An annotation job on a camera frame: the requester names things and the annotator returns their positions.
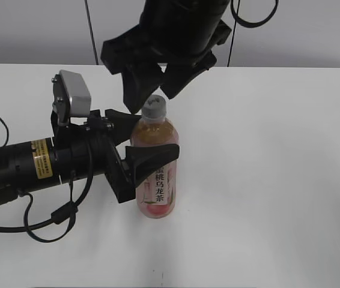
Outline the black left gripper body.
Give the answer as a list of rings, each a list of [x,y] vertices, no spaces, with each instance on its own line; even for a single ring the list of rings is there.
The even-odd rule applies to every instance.
[[[136,198],[129,167],[109,135],[105,115],[92,110],[84,124],[60,127],[57,115],[52,112],[50,121],[53,128],[52,170],[60,176],[61,182],[68,182],[71,172],[74,172],[75,180],[86,178],[92,167],[94,176],[105,175],[118,203]]]

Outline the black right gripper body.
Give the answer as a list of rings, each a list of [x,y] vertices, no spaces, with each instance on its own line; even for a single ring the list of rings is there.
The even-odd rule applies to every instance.
[[[111,74],[134,62],[191,64],[226,42],[228,1],[145,1],[139,23],[102,45]]]

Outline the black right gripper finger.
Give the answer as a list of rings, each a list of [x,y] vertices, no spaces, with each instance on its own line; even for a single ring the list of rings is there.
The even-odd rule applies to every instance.
[[[129,64],[123,69],[121,75],[123,103],[131,114],[139,112],[147,98],[163,82],[162,69],[155,62]]]
[[[196,66],[168,64],[160,88],[169,100],[175,98],[194,78],[211,68],[200,62]]]

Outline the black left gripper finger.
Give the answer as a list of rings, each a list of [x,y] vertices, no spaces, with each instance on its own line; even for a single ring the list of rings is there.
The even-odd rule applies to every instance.
[[[180,155],[178,144],[152,147],[126,146],[126,162],[135,188],[161,167],[177,160]]]
[[[130,139],[133,129],[141,119],[140,115],[131,115],[114,109],[105,110],[105,117],[109,135],[116,146]]]

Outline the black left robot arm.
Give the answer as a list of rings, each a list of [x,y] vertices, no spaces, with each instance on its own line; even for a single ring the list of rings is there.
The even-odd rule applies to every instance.
[[[121,159],[117,146],[130,139],[140,116],[113,109],[91,111],[84,124],[58,125],[51,114],[53,137],[0,147],[0,205],[69,180],[104,174],[118,203],[135,199],[136,187],[157,169],[175,161],[180,147],[126,147]]]

